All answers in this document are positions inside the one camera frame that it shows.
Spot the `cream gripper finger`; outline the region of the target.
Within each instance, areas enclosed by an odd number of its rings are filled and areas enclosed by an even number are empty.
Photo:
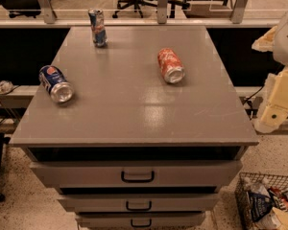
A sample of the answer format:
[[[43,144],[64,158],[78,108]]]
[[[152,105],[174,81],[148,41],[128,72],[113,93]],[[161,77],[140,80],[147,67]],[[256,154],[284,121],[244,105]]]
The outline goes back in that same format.
[[[271,133],[277,130],[287,118],[288,108],[262,103],[252,123],[256,131]]]

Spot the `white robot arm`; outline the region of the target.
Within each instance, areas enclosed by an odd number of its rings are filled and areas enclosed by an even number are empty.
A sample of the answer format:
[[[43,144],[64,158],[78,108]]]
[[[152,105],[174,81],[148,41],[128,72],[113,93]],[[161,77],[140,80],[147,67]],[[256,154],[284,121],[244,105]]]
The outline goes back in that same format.
[[[279,23],[252,45],[259,52],[272,52],[284,68],[277,75],[269,74],[264,83],[263,101],[253,121],[256,131],[271,133],[288,118],[288,12]]]

